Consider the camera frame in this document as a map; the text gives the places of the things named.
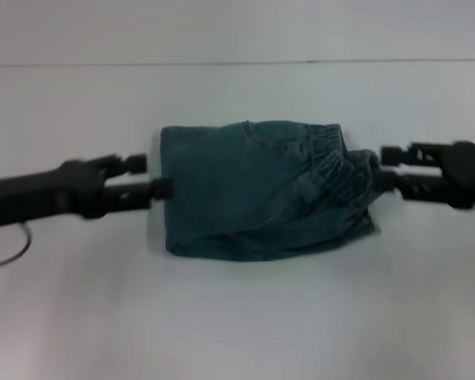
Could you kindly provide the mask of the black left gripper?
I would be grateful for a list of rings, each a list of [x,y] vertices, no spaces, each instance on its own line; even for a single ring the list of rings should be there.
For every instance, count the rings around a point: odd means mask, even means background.
[[[90,161],[66,161],[42,173],[0,179],[0,227],[49,218],[79,215],[98,219],[105,211],[136,211],[150,208],[152,200],[173,197],[173,181],[113,185],[104,189],[106,177],[143,174],[147,156],[110,155]]]

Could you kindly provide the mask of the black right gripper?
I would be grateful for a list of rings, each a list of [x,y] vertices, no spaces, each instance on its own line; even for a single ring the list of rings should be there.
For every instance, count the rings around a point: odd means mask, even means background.
[[[383,146],[380,162],[384,166],[400,165],[438,167],[442,177],[424,174],[399,174],[379,170],[377,186],[384,192],[398,191],[403,200],[445,203],[454,209],[475,207],[475,144],[459,141],[451,144],[412,143]]]

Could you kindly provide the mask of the blue denim shorts with embroidery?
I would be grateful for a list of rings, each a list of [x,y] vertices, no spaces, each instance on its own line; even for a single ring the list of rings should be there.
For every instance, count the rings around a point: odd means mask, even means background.
[[[245,121],[165,127],[165,247],[179,257],[270,261],[372,234],[384,192],[378,159],[349,150],[337,124]]]

